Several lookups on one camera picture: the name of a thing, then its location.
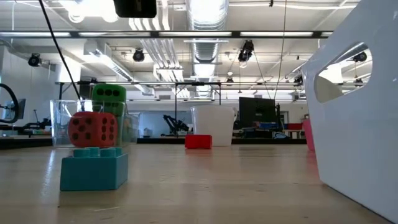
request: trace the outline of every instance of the green die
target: green die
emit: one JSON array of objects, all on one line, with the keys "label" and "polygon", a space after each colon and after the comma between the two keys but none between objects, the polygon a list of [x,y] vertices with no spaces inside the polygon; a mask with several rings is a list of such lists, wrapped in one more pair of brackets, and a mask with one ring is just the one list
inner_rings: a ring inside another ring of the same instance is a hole
[{"label": "green die", "polygon": [[126,89],[112,84],[97,84],[93,90],[93,101],[126,102]]},{"label": "green die", "polygon": [[93,111],[122,116],[125,111],[126,89],[123,86],[98,84],[93,90]]},{"label": "green die", "polygon": [[93,111],[111,113],[118,116],[123,116],[125,113],[125,104],[121,102],[100,102],[93,101]]}]

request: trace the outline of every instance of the table surface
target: table surface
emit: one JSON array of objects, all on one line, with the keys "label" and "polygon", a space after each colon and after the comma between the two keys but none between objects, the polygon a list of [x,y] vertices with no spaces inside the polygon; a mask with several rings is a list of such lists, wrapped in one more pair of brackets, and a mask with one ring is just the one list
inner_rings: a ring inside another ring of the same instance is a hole
[{"label": "table surface", "polygon": [[0,151],[1,223],[388,223],[321,183],[306,145],[131,145],[117,191],[60,192],[69,149]]}]

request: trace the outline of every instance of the black monitor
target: black monitor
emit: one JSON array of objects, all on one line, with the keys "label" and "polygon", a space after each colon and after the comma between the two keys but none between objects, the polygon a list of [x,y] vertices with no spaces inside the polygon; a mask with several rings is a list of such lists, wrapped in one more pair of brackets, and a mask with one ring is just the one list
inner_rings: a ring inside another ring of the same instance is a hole
[{"label": "black monitor", "polygon": [[276,123],[275,100],[239,97],[239,122],[243,128],[254,122]]}]

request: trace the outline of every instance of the cable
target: cable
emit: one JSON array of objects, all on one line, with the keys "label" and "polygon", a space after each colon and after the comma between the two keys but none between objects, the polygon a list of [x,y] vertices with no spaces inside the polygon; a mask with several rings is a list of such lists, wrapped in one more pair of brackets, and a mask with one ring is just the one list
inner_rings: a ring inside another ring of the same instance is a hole
[{"label": "cable", "polygon": [[271,95],[269,94],[268,87],[267,87],[267,82],[266,82],[266,80],[264,79],[264,76],[262,75],[260,63],[259,63],[259,60],[258,60],[258,58],[257,58],[256,51],[254,51],[254,49],[253,49],[253,55],[254,55],[254,57],[256,58],[257,66],[259,67],[260,75],[261,75],[262,81],[264,82],[264,85],[266,86],[266,90],[267,90],[267,93],[268,93],[268,97],[269,97],[269,99],[271,99]]},{"label": "cable", "polygon": [[13,123],[17,122],[18,116],[19,116],[18,99],[15,96],[14,92],[12,91],[12,89],[9,88],[7,85],[0,83],[0,87],[4,88],[10,94],[12,102],[14,103],[14,107],[10,108],[10,110],[14,111],[14,117],[11,120],[0,119],[0,122],[6,123],[6,124],[13,124]]},{"label": "cable", "polygon": [[57,39],[55,38],[54,31],[52,30],[52,27],[51,27],[51,23],[50,23],[49,16],[47,15],[47,13],[46,13],[46,11],[45,11],[45,8],[44,8],[43,0],[39,0],[39,3],[40,3],[40,6],[41,6],[41,8],[42,8],[42,11],[43,11],[43,15],[44,15],[45,21],[46,21],[46,23],[47,23],[47,25],[48,25],[48,27],[49,27],[52,40],[54,41],[54,44],[55,44],[55,46],[56,46],[56,48],[57,48],[57,50],[58,50],[58,53],[60,54],[60,57],[61,57],[61,60],[62,60],[63,65],[64,65],[65,68],[67,69],[67,72],[68,72],[68,75],[69,75],[69,78],[70,78],[70,82],[72,83],[72,86],[73,86],[73,88],[75,89],[77,98],[80,100],[79,91],[77,90],[76,84],[75,84],[75,82],[73,81],[72,74],[70,73],[70,70],[69,70],[69,67],[68,67],[68,65],[67,65],[67,62],[65,61],[65,58],[63,57],[63,54],[62,54],[62,52],[61,52],[60,46],[58,45]]},{"label": "cable", "polygon": [[286,12],[287,12],[287,7],[285,7],[284,34],[283,34],[283,37],[282,37],[282,50],[280,51],[279,77],[278,77],[278,82],[276,83],[274,100],[276,99],[276,93],[278,92],[278,85],[279,85],[280,75],[282,73],[282,60],[283,60],[283,57],[284,57],[285,31],[286,31]]}]

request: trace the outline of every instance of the hanging wire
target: hanging wire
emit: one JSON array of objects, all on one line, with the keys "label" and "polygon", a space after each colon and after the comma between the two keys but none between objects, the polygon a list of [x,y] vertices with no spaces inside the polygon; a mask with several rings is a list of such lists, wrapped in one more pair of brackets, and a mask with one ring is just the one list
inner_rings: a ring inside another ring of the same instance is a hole
[{"label": "hanging wire", "polygon": [[285,46],[285,31],[286,31],[286,11],[287,11],[287,0],[285,0],[285,14],[284,14],[284,34],[282,37],[282,50],[280,51],[280,64],[279,64],[279,77],[278,77],[278,82],[276,83],[276,88],[275,88],[275,95],[274,95],[274,100],[276,99],[276,93],[278,91],[278,85],[279,85],[279,80],[280,80],[280,75],[282,73],[282,60],[284,57],[284,46]]},{"label": "hanging wire", "polygon": [[63,65],[64,65],[65,68],[67,69],[67,72],[68,72],[68,75],[69,75],[69,78],[70,78],[70,82],[72,83],[72,86],[73,86],[73,88],[75,89],[77,98],[80,100],[79,91],[77,90],[76,84],[75,84],[75,82],[73,81],[72,74],[70,73],[68,64],[67,64],[67,62],[65,61],[65,58],[63,57],[63,54],[62,54],[62,51],[61,51],[60,46],[58,45],[57,39],[55,38],[54,31],[52,30],[52,26],[51,26],[51,23],[50,23],[49,16],[47,15],[47,12],[45,11],[45,7],[44,7],[43,0],[39,0],[39,3],[40,3],[40,6],[41,6],[41,8],[42,8],[43,15],[44,15],[45,21],[46,21],[46,23],[47,23],[47,26],[49,27],[52,40],[54,41],[55,47],[57,48],[57,51],[58,51],[58,53],[59,53],[59,55],[60,55],[60,57],[61,57],[61,60],[62,60]]},{"label": "hanging wire", "polygon": [[260,63],[259,63],[259,60],[257,58],[256,51],[254,49],[253,49],[253,55],[256,58],[257,66],[259,67],[260,75],[261,75],[262,81],[264,82],[264,86],[266,87],[266,90],[267,90],[267,93],[268,93],[268,97],[269,97],[269,99],[271,99],[271,95],[269,94],[268,87],[267,87],[267,81],[265,80],[264,76],[262,75]]}]

